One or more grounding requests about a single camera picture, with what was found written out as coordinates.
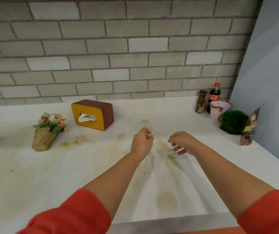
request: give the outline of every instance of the wall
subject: wall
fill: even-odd
[[[216,81],[227,98],[260,6],[27,1],[0,0],[0,105],[196,95]]]
[[[255,140],[279,158],[279,0],[264,0],[231,102],[260,111]]]

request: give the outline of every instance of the hand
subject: hand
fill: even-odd
[[[177,155],[183,155],[185,153],[195,155],[196,149],[202,145],[202,143],[199,140],[186,133],[185,131],[175,132],[170,136],[168,142],[172,143],[174,151],[184,148],[181,151],[179,151]]]
[[[154,136],[149,134],[151,131],[144,127],[133,137],[131,152],[138,154],[142,159],[147,156],[153,146]]]

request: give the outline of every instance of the green plant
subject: green plant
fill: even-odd
[[[249,116],[239,110],[229,110],[224,112],[219,118],[220,129],[228,134],[240,135],[246,126]]]
[[[52,133],[58,134],[60,131],[67,132],[68,128],[65,125],[65,118],[62,115],[57,113],[43,113],[41,118],[38,120],[38,124],[33,127],[36,130],[39,130],[44,127],[49,127]]]

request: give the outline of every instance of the red shirt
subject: red shirt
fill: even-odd
[[[259,199],[238,217],[247,234],[279,234],[279,190]],[[111,218],[99,199],[79,189],[58,208],[36,215],[17,234],[103,234]]]

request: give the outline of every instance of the tissue box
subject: tissue box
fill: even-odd
[[[85,99],[72,103],[71,108],[75,123],[80,126],[104,131],[114,122],[114,111],[110,103]],[[96,120],[79,122],[81,114],[86,114]]]

